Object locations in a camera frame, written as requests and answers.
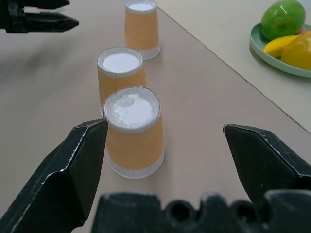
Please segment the light green plate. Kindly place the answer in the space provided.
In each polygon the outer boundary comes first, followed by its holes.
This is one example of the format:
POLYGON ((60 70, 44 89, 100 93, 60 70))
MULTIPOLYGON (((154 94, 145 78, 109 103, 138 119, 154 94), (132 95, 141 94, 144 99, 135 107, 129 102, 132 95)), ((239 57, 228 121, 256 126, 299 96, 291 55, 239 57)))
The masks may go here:
POLYGON ((268 40, 262 35, 260 31, 260 24, 256 24, 249 35, 249 44, 256 55, 258 55, 263 61, 265 61, 270 66, 281 70, 285 73, 292 74, 299 77, 311 78, 311 70, 304 70, 289 64, 282 62, 277 58, 266 54, 263 51, 264 46, 268 43, 268 40))

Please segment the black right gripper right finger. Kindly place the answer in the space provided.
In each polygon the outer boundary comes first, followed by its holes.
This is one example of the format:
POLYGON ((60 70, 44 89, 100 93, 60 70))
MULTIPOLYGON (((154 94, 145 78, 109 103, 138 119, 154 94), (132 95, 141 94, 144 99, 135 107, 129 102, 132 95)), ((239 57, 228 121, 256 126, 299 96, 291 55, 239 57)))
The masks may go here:
POLYGON ((274 133, 234 124, 225 124, 223 132, 241 184, 254 204, 262 204, 269 190, 311 191, 311 165, 274 133))

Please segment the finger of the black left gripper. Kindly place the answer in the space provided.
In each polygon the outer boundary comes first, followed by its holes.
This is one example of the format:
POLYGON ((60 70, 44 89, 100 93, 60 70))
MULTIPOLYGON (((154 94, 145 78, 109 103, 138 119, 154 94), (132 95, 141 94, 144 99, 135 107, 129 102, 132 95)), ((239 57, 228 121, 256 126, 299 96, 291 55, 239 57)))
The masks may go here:
POLYGON ((62 33, 79 25, 79 21, 60 13, 26 13, 23 30, 27 33, 62 33))
POLYGON ((70 4, 69 0, 23 0, 27 7, 63 7, 70 4))

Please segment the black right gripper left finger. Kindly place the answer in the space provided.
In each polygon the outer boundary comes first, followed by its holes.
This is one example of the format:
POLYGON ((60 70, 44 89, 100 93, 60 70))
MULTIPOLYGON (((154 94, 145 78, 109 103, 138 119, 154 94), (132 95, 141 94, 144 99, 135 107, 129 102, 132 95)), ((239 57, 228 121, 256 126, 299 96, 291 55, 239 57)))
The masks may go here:
POLYGON ((105 119, 75 126, 0 218, 0 233, 71 233, 83 226, 98 188, 107 130, 105 119))

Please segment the orange ribbed paper cup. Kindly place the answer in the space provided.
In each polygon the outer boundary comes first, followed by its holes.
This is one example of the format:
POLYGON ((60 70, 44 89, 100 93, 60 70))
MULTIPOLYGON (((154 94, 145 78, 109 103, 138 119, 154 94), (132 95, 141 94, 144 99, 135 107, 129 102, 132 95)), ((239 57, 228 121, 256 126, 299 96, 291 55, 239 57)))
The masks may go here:
POLYGON ((143 59, 160 53, 157 4, 153 0, 128 0, 125 4, 124 43, 143 59))
POLYGON ((136 86, 109 96, 103 106, 108 123, 109 164, 129 179, 153 174, 164 160, 161 103, 149 88, 136 86))
POLYGON ((134 86, 147 86, 144 59, 129 47, 111 47, 97 59, 100 112, 105 100, 115 92, 134 86))

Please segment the yellow toy banana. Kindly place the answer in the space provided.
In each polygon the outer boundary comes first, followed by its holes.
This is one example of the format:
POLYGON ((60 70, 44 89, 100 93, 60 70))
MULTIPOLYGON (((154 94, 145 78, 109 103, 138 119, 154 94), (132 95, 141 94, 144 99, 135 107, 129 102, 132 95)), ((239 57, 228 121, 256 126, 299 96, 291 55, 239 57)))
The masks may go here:
POLYGON ((263 48, 263 51, 274 57, 278 58, 281 56, 281 52, 284 49, 285 46, 289 45, 291 42, 293 42, 295 39, 300 37, 301 35, 289 35, 284 37, 279 37, 275 40, 270 41, 268 44, 266 44, 263 48))

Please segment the yellow toy pepper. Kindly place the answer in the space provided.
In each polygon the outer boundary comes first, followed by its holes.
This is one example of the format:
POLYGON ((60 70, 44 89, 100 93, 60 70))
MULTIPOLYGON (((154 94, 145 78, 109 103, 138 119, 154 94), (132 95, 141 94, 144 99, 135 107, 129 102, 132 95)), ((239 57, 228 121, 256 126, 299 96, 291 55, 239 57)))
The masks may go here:
POLYGON ((311 33, 300 35, 285 46, 281 60, 294 67, 311 70, 311 33))

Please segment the green toy fruit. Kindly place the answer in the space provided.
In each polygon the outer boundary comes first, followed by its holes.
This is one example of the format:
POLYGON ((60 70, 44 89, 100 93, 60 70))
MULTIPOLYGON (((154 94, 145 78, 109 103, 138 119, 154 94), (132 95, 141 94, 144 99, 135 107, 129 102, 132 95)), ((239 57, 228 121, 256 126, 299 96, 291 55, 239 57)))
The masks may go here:
POLYGON ((303 28, 306 10, 297 0, 279 0, 263 14, 260 30, 263 36, 272 41, 279 37, 296 35, 303 28))

